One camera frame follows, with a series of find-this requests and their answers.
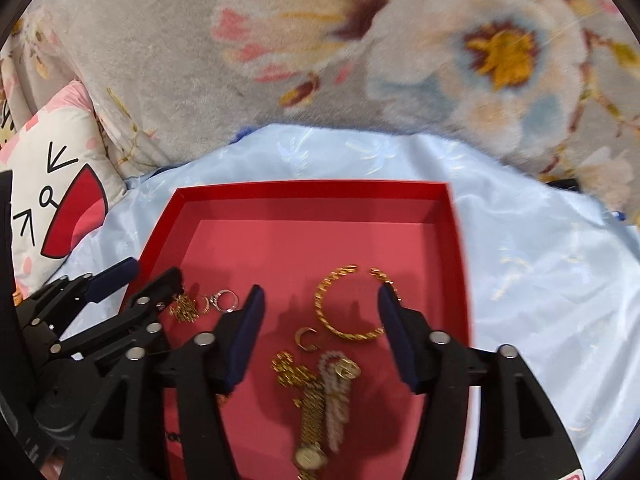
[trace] red box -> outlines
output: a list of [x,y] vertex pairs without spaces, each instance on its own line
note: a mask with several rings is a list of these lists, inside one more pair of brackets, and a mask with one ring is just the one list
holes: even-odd
[[[332,480],[401,479],[417,431],[423,399],[402,384],[384,336],[349,342],[324,330],[314,315],[318,283],[336,267],[360,272],[335,282],[325,313],[344,332],[380,324],[378,267],[394,280],[405,306],[420,310],[436,330],[469,341],[465,273],[455,214],[446,184],[431,182],[316,180],[255,182],[178,189],[140,258],[138,290],[168,267],[180,267],[190,294],[229,288],[241,303],[254,283],[266,296],[264,323],[246,378],[222,408],[225,429],[242,478],[295,479],[291,462],[300,426],[294,390],[276,384],[271,359],[282,350],[312,369],[323,351],[345,352],[362,368],[353,383],[351,421],[340,453],[330,455]],[[210,330],[219,314],[196,323],[162,324],[172,345]],[[296,347],[294,333],[321,351]],[[167,431],[179,432],[172,393]],[[184,477],[180,445],[169,443],[172,473]]]

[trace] silver ring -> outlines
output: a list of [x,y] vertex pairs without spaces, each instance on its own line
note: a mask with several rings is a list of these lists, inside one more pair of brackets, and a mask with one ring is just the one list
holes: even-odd
[[[228,308],[226,310],[220,308],[218,306],[218,300],[220,299],[220,296],[223,296],[224,294],[231,294],[234,297],[234,304],[231,308]],[[219,290],[217,291],[212,297],[211,297],[211,303],[213,303],[213,306],[216,308],[216,310],[218,312],[222,312],[223,314],[228,314],[229,312],[233,312],[236,308],[238,308],[238,305],[240,304],[240,298],[238,298],[238,295],[232,291],[229,290],[228,288],[224,288],[223,290]]]

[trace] cartoon pillow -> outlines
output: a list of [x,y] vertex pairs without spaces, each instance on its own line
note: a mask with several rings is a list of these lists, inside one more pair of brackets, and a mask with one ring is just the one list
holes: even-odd
[[15,135],[15,125],[9,111],[9,103],[3,99],[1,85],[2,82],[0,82],[0,146],[4,146]]
[[0,150],[14,172],[15,278],[26,298],[100,227],[126,187],[108,160],[84,85],[72,81]]

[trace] earring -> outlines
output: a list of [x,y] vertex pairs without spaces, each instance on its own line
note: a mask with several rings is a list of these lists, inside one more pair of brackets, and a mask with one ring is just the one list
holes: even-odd
[[300,339],[302,338],[302,336],[307,332],[313,332],[314,334],[317,333],[315,328],[311,328],[310,326],[303,326],[296,332],[296,335],[294,336],[294,339],[296,340],[296,345],[302,348],[305,352],[315,352],[316,350],[319,350],[320,347],[318,345],[304,346],[300,342]]

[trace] yellow flower center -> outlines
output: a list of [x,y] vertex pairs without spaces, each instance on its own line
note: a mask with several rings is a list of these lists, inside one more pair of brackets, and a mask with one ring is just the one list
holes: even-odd
[[491,76],[494,91],[526,83],[533,74],[536,42],[530,32],[507,28],[489,38],[471,37],[466,46],[483,54],[474,68],[480,75]]

